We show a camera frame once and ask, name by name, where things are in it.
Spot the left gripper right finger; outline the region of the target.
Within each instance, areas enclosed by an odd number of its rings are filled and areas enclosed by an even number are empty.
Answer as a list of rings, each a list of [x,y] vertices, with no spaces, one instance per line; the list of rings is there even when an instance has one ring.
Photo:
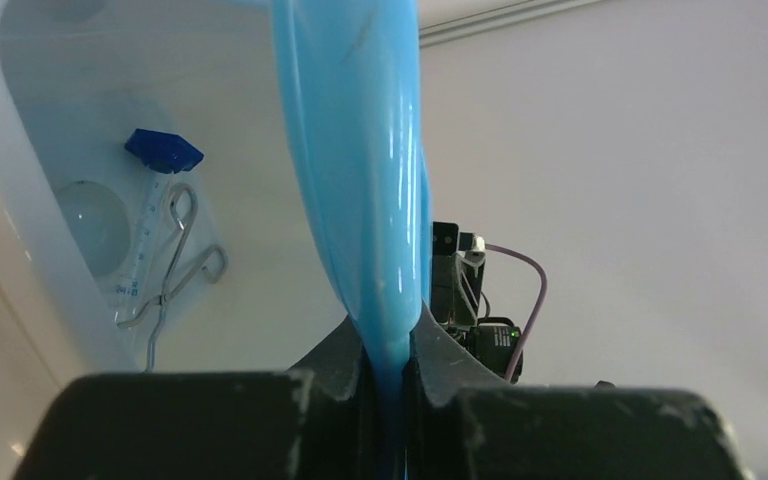
[[[727,422],[686,390],[514,386],[424,311],[403,372],[410,479],[748,479]]]

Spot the blue clamp piece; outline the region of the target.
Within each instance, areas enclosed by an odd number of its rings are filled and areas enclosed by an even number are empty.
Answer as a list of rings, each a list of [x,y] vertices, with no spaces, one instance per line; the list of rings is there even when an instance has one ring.
[[[125,322],[136,315],[148,282],[149,271],[160,232],[162,206],[172,176],[189,172],[204,159],[204,153],[174,133],[138,128],[124,144],[147,171],[137,208],[128,265],[114,285],[115,321]]]

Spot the blue plastic bin lid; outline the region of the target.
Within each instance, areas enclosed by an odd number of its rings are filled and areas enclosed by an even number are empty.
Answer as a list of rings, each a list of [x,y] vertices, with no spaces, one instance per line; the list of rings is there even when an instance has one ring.
[[[371,363],[376,474],[406,477],[402,372],[430,291],[412,1],[275,1],[286,137],[326,275]]]

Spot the white plastic storage bin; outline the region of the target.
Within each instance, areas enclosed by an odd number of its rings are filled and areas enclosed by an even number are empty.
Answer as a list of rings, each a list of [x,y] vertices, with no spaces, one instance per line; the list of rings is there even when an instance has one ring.
[[[151,172],[125,151],[137,129],[203,154],[171,178],[198,214],[182,265],[222,246],[215,284],[169,306],[160,371],[281,370],[343,319],[289,156],[265,1],[0,1],[0,286],[60,382],[137,371],[154,313],[114,319],[58,196],[104,186],[131,226]]]

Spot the white round ball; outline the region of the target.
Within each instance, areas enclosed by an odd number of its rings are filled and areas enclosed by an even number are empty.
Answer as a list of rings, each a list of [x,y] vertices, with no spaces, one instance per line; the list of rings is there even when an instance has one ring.
[[[92,181],[69,183],[55,198],[91,275],[101,278],[117,271],[131,242],[131,227],[120,198]]]

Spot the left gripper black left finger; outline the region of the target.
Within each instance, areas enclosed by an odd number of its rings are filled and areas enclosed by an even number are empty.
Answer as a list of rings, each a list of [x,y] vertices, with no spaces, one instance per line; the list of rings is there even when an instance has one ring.
[[[98,374],[52,402],[18,479],[371,479],[371,371],[350,320],[278,372]]]

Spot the metal crucible tongs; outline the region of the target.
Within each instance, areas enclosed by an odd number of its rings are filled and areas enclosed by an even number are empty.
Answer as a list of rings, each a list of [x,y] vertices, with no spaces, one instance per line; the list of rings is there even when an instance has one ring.
[[[152,373],[155,369],[157,343],[166,325],[169,305],[172,301],[197,274],[200,274],[210,285],[218,283],[225,275],[229,264],[226,250],[219,244],[212,244],[194,258],[191,268],[182,273],[174,283],[176,275],[180,272],[179,264],[184,247],[187,245],[199,212],[194,188],[183,182],[173,185],[170,190],[168,210],[176,222],[179,234],[172,257],[161,279],[160,290],[145,300],[130,317],[116,323],[121,329],[135,328],[144,321],[150,309],[157,308],[157,319],[146,343],[143,373]]]

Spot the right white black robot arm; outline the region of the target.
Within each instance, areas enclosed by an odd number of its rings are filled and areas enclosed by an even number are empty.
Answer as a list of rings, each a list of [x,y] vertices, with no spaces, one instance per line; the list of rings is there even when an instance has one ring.
[[[493,316],[483,293],[486,252],[477,237],[450,222],[432,223],[430,310],[456,343],[503,378],[522,330]]]

